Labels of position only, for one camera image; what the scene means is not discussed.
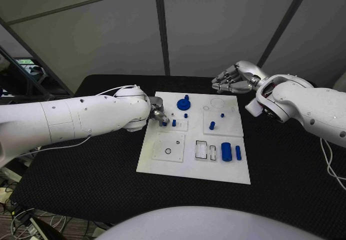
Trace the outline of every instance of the floor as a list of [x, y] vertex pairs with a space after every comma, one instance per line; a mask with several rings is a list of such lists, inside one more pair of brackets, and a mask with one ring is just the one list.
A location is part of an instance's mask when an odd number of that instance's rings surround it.
[[[23, 226], [17, 229], [17, 233], [14, 234], [16, 236], [6, 236], [4, 238], [1, 238], [4, 235], [12, 233], [12, 215], [10, 212], [6, 211], [3, 212], [3, 205], [0, 205], [0, 240], [16, 240], [17, 236], [20, 235], [20, 233], [23, 232], [23, 230], [26, 229]], [[37, 211], [36, 212], [36, 216], [40, 216], [45, 212], [43, 211]], [[59, 222], [59, 220], [62, 219], [61, 223], [58, 224], [58, 226], [55, 227], [58, 229], [58, 231], [61, 230], [63, 223], [65, 223], [65, 219], [63, 216], [56, 215], [55, 217], [52, 216], [55, 215], [53, 213], [45, 213], [43, 216], [39, 218], [42, 219], [46, 223], [50, 223], [52, 220], [52, 225], [56, 224]], [[66, 227], [63, 229], [63, 236], [68, 240], [81, 240], [85, 237], [91, 237], [92, 233], [95, 231], [97, 225], [92, 221], [87, 221], [84, 219], [78, 219], [78, 218], [72, 218], [66, 217]], [[101, 223], [97, 222], [97, 224], [108, 229], [108, 227]]]

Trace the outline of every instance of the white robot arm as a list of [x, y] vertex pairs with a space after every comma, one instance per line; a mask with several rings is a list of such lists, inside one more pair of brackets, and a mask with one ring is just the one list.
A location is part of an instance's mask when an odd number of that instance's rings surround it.
[[297, 76], [270, 76], [257, 65], [239, 61], [212, 80], [212, 88], [232, 93], [255, 90], [247, 110], [284, 123], [294, 118], [307, 132], [346, 148], [346, 93], [314, 86]]
[[63, 100], [0, 106], [0, 167], [36, 147], [110, 133], [137, 131], [147, 118], [169, 122], [163, 100], [147, 97], [136, 86], [114, 96], [95, 95]]

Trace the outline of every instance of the blue object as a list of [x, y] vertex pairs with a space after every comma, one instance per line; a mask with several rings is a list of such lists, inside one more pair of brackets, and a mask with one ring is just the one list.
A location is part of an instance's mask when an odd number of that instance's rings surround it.
[[183, 111], [186, 111], [190, 108], [192, 103], [189, 101], [189, 95], [185, 95], [185, 98], [177, 101], [176, 106]]
[[235, 146], [236, 160], [242, 160], [241, 147]]
[[210, 126], [209, 129], [213, 130], [215, 129], [215, 121], [210, 122]]
[[225, 162], [232, 161], [232, 150], [231, 150], [231, 143], [229, 142], [223, 142], [221, 144], [221, 152], [222, 152], [222, 160]]

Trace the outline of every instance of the black fabric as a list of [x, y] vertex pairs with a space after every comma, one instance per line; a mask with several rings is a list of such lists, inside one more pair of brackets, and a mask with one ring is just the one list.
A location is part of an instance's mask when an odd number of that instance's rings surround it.
[[[91, 75], [76, 96], [130, 84], [140, 85], [149, 96], [156, 91], [216, 94], [210, 80]], [[294, 119], [283, 124], [265, 115], [252, 117], [245, 110], [252, 98], [254, 93], [238, 95], [251, 185], [137, 173], [146, 129], [121, 129], [78, 147], [39, 153], [12, 199], [30, 208], [107, 223], [172, 206], [229, 208], [272, 218], [323, 238], [345, 238], [346, 191], [327, 175], [320, 139]], [[332, 148], [333, 167], [339, 174], [346, 173], [346, 149], [333, 144]]]

